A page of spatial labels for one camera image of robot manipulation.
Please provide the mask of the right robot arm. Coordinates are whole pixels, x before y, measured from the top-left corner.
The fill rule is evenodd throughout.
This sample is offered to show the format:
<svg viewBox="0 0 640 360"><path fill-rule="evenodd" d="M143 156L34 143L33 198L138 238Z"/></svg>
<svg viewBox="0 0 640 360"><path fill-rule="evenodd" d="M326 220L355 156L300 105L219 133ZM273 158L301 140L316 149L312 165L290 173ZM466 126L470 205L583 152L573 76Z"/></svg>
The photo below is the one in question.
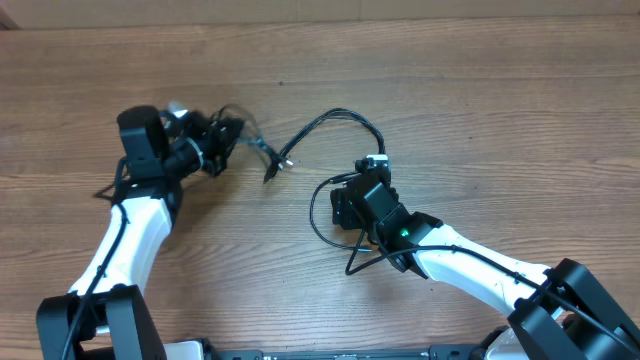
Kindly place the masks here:
<svg viewBox="0 0 640 360"><path fill-rule="evenodd" d="M482 358L638 358L638 327L583 264L534 264L473 242L436 217L408 212L382 172L332 182L334 224L361 230L379 261L454 286L506 316L507 328Z"/></svg>

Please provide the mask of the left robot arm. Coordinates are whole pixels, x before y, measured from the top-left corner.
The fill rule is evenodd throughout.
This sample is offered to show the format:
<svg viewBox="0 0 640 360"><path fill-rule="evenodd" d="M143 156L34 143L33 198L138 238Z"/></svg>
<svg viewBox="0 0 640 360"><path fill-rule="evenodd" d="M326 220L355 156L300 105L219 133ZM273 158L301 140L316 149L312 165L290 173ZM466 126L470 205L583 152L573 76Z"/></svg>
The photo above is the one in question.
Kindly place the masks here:
<svg viewBox="0 0 640 360"><path fill-rule="evenodd" d="M36 313L46 359L214 359L204 339L164 343L144 300L155 258L171 234L183 199L181 182L227 167L243 118L219 111L151 105L117 117L125 155L113 183L100 191L111 204L106 233L67 294L44 299Z"/></svg>

